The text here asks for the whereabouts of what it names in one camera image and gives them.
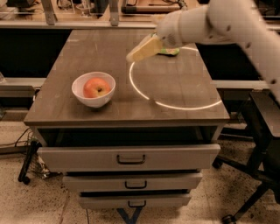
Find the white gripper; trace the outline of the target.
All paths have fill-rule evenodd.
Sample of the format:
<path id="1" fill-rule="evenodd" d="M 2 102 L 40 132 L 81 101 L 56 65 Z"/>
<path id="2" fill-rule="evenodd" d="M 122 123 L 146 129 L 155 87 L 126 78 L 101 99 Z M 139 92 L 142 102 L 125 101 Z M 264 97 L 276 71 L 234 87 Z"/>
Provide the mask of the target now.
<path id="1" fill-rule="evenodd" d="M 157 24 L 157 35 L 146 36 L 128 53 L 126 60 L 137 62 L 154 56 L 161 51 L 163 45 L 175 48 L 191 43 L 212 44 L 214 35 L 207 19 L 207 11 L 208 6 L 204 5 L 167 14 Z"/>

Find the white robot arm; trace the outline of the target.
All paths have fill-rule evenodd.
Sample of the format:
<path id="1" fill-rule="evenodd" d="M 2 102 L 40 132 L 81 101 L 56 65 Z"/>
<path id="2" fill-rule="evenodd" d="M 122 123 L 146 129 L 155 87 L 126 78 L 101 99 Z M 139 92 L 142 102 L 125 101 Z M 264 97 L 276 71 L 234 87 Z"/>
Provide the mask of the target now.
<path id="1" fill-rule="evenodd" d="M 237 44 L 280 102 L 280 36 L 266 25 L 254 0 L 210 0 L 195 9 L 169 13 L 126 60 L 143 60 L 163 48 L 190 43 Z"/>

